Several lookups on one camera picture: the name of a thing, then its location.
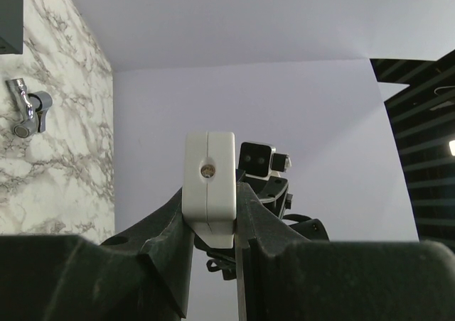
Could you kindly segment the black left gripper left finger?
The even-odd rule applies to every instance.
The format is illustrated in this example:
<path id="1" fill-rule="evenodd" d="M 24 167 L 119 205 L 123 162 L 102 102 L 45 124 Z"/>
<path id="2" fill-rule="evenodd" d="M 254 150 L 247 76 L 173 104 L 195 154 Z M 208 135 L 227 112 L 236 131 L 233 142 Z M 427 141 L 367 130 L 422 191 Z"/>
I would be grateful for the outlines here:
<path id="1" fill-rule="evenodd" d="M 1 238 L 2 320 L 181 320 L 193 233 L 181 194 L 102 244 L 82 236 Z"/>

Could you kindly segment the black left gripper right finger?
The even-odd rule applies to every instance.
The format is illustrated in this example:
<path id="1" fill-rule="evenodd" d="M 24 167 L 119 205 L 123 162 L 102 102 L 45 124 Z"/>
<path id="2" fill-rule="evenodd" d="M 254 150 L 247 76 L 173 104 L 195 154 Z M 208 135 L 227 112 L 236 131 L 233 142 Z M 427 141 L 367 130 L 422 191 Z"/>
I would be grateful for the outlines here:
<path id="1" fill-rule="evenodd" d="M 434 241 L 310 241 L 237 186 L 241 320 L 453 320 L 454 253 Z"/>

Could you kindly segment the white remote control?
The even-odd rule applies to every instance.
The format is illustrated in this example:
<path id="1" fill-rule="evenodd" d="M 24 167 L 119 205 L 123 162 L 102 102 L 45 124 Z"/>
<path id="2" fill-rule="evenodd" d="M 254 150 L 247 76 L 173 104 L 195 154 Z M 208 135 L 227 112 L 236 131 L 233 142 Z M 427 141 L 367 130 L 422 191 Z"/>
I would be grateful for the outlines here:
<path id="1" fill-rule="evenodd" d="M 234 133 L 189 133 L 185 144 L 182 213 L 188 226 L 210 248 L 233 247 L 236 192 Z"/>

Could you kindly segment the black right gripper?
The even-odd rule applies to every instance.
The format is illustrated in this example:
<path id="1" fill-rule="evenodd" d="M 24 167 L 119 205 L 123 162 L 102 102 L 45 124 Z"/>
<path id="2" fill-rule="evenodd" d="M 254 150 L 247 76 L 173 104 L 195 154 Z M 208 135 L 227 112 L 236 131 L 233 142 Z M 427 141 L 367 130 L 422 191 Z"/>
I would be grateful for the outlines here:
<path id="1" fill-rule="evenodd" d="M 291 209 L 293 202 L 287 179 L 273 175 L 268 179 L 254 178 L 241 169 L 236 170 L 236 179 L 239 183 L 247 183 L 262 205 L 275 217 L 290 221 L 289 227 L 295 232 L 312 241 L 329 241 L 326 228 L 319 219 L 302 214 L 285 214 Z M 197 234 L 194 237 L 194 245 L 208 256 L 206 267 L 209 272 L 220 271 L 224 281 L 237 279 L 234 246 L 231 249 L 210 248 Z"/>

